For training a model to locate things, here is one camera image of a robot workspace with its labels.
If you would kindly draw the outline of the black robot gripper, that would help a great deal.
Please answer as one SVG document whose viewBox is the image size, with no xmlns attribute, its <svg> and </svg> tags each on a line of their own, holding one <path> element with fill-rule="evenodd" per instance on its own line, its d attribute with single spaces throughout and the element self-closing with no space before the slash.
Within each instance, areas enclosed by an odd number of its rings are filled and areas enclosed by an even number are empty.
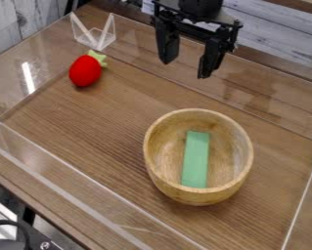
<svg viewBox="0 0 312 250">
<path fill-rule="evenodd" d="M 179 34 L 205 43 L 197 78 L 205 79 L 219 68 L 225 52 L 234 50 L 242 22 L 224 11 L 224 0 L 151 0 L 159 60 L 170 63 L 179 54 Z"/>
</svg>

